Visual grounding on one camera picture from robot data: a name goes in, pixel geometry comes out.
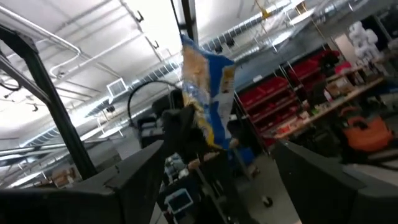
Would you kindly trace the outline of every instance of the wheel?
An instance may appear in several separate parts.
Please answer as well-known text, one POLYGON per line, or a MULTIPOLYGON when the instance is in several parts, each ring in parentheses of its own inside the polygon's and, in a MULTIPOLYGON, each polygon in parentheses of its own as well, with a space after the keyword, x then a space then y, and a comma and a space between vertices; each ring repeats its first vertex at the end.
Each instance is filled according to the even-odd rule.
POLYGON ((264 204, 264 206, 266 208, 270 208, 274 204, 274 202, 272 201, 272 198, 270 198, 270 197, 262 198, 262 203, 264 204))

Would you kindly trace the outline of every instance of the workbench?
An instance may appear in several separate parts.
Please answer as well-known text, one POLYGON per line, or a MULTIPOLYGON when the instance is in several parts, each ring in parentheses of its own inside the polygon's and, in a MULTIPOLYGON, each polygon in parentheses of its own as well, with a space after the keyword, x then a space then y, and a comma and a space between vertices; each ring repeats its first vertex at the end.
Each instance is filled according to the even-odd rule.
MULTIPOLYGON (((282 133, 282 134, 276 134, 274 136, 274 138, 276 139, 286 139, 289 138, 290 135, 295 134, 296 132, 310 126, 312 123, 314 123, 316 120, 324 117, 325 115, 327 115, 328 113, 336 110, 337 108, 339 108, 340 106, 344 105, 345 103, 355 99, 357 96, 367 92, 368 90, 370 90, 371 88, 375 87, 376 85, 380 84, 381 82, 383 82, 384 78, 378 78, 377 80, 374 80, 373 82, 368 83, 367 85, 364 86, 357 86, 355 90, 353 90, 351 93, 348 93, 348 95, 346 95, 345 97, 339 98, 333 102, 330 103, 329 107, 319 111, 319 113, 308 117, 307 119, 303 120, 302 123, 300 123, 299 125, 296 126, 291 126, 290 130, 282 133)), ((289 125, 292 122, 292 120, 282 124, 279 126, 279 128, 289 125)))

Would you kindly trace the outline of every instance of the cluttered table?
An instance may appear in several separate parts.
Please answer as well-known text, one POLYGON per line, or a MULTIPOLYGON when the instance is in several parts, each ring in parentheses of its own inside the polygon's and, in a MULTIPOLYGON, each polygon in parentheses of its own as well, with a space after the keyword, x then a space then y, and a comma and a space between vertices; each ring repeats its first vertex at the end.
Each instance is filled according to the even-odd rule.
POLYGON ((337 109, 338 107, 342 106, 343 104, 345 104, 345 103, 353 100, 357 96, 365 93, 366 91, 370 90, 372 87, 380 84, 383 80, 384 80, 384 78, 381 77, 381 78, 378 78, 378 79, 368 83, 367 85, 357 86, 355 88, 355 90, 353 90, 352 92, 348 93, 346 96, 331 102, 329 107, 325 108, 324 110, 320 110, 317 114, 315 114, 313 116, 309 116, 308 118, 303 119, 299 124, 296 124, 294 126, 291 125, 293 123, 293 120, 296 119, 296 118, 294 118, 293 120, 287 121, 284 124, 281 124, 279 126, 279 128, 288 128, 289 130, 286 131, 286 132, 283 132, 283 133, 276 134, 274 136, 274 138, 276 138, 276 139, 288 138, 291 134, 294 134, 297 131, 300 131, 300 130, 308 127, 314 121, 324 117, 325 115, 327 115, 328 113, 334 111, 335 109, 337 109))

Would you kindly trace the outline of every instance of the blue and yellow bag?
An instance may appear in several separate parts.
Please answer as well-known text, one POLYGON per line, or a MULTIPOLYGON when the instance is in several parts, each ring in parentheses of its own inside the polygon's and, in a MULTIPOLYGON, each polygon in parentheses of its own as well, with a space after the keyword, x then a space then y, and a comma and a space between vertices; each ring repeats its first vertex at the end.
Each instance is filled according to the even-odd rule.
POLYGON ((181 40, 184 105, 195 105, 195 120, 207 143, 228 149, 231 134, 226 125, 234 98, 234 62, 202 50, 185 35, 181 40))

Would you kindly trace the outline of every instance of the wooden table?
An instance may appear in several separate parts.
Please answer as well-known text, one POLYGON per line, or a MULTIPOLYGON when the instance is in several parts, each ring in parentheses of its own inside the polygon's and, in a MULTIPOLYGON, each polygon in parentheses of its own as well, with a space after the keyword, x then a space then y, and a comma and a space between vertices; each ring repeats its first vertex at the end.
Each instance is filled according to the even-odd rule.
POLYGON ((302 130, 303 128, 306 128, 307 126, 309 126, 310 124, 312 124, 314 121, 322 118, 323 116, 325 116, 326 114, 334 111, 335 109, 337 109, 339 106, 342 106, 343 104, 353 100, 354 98, 356 98, 357 96, 361 95, 362 93, 368 91, 369 89, 371 89, 372 87, 375 87, 377 84, 381 83, 384 80, 384 78, 378 78, 377 80, 374 80, 373 82, 365 85, 365 86, 359 86, 357 87, 354 91, 352 91, 351 93, 349 93, 347 96, 345 96, 344 98, 340 98, 337 99, 335 101, 333 101, 330 106, 325 109, 320 111, 319 113, 317 113, 314 116, 311 116, 305 120, 303 120, 303 123, 299 124, 298 126, 295 127, 290 127, 290 130, 286 133, 283 134, 276 134, 274 136, 274 138, 276 139, 285 139, 288 138, 291 134, 296 133, 297 131, 302 130))

